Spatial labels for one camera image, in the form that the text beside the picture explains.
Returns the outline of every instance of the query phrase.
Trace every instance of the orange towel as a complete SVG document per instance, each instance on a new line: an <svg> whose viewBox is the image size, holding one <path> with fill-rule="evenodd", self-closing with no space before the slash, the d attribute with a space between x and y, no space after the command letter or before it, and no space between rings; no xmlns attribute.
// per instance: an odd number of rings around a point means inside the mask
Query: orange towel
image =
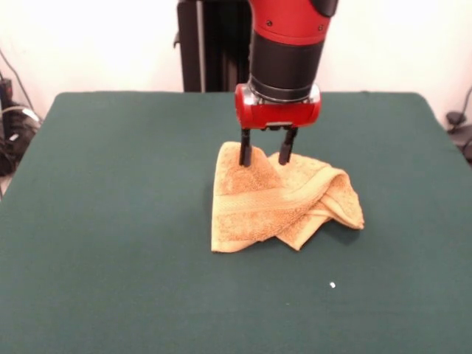
<svg viewBox="0 0 472 354"><path fill-rule="evenodd" d="M364 216L349 176L308 157L292 154L281 166L252 147L250 167L239 165L240 144L226 142L215 171L212 251L236 252L278 237L299 251L325 222L364 228Z"/></svg>

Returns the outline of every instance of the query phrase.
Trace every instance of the folded towel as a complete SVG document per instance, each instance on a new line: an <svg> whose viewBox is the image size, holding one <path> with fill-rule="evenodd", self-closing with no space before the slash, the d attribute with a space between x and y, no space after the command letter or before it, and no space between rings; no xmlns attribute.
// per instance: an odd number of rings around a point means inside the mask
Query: folded towel
<svg viewBox="0 0 472 354"><path fill-rule="evenodd" d="M364 216L349 176L308 157L292 154L281 166L252 147L250 167L239 165L240 144L225 142L213 187L212 251L236 252L278 237L299 251L331 219L364 228Z"/></svg>

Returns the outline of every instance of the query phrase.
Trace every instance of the white wall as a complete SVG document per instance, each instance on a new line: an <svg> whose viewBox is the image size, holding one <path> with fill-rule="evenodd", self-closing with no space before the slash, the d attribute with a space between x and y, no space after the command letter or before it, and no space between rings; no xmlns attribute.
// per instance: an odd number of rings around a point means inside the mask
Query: white wall
<svg viewBox="0 0 472 354"><path fill-rule="evenodd" d="M42 115L62 91L181 91L176 2L0 0L0 46ZM443 121L472 85L472 1L339 0L317 82L417 91Z"/></svg>

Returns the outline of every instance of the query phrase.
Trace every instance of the black cable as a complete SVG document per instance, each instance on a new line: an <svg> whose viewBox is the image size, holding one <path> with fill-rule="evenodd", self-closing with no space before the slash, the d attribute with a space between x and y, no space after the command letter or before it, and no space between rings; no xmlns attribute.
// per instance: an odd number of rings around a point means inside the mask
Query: black cable
<svg viewBox="0 0 472 354"><path fill-rule="evenodd" d="M471 94L472 94L472 86L469 88L469 91L465 95L464 109L462 110L463 116L465 115L465 111L467 111L467 106L469 104L469 99L471 98Z"/></svg>
<svg viewBox="0 0 472 354"><path fill-rule="evenodd" d="M472 144L472 137L467 141L465 142L464 146L462 146L462 155L465 156L465 149L467 149L467 147Z"/></svg>
<svg viewBox="0 0 472 354"><path fill-rule="evenodd" d="M12 71L12 73L15 75L16 80L18 81L18 84L20 85L21 90L22 90L23 93L24 93L24 96L27 98L29 107L30 107L32 110L35 110L35 109L33 108L33 106L32 106L32 103L31 103L31 100L30 100L30 96L28 96L27 90L24 89L23 83L21 82L21 79L20 79L20 76L18 75L18 72L16 72L15 68L12 67L12 65L10 64L10 62L8 61L8 59L5 57L5 54L3 54L1 48L0 48L0 56L3 58L3 61L5 62L5 64L7 64L8 68L10 68L10 70Z"/></svg>

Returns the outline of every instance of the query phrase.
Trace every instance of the green tablecloth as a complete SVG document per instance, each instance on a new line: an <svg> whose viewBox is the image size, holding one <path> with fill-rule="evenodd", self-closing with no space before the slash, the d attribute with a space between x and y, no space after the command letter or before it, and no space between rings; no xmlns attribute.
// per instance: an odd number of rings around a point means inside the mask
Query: green tablecloth
<svg viewBox="0 0 472 354"><path fill-rule="evenodd" d="M0 353L472 353L472 172L420 96L324 95L294 151L366 229L300 253L210 252L238 139L232 94L60 95L0 204Z"/></svg>

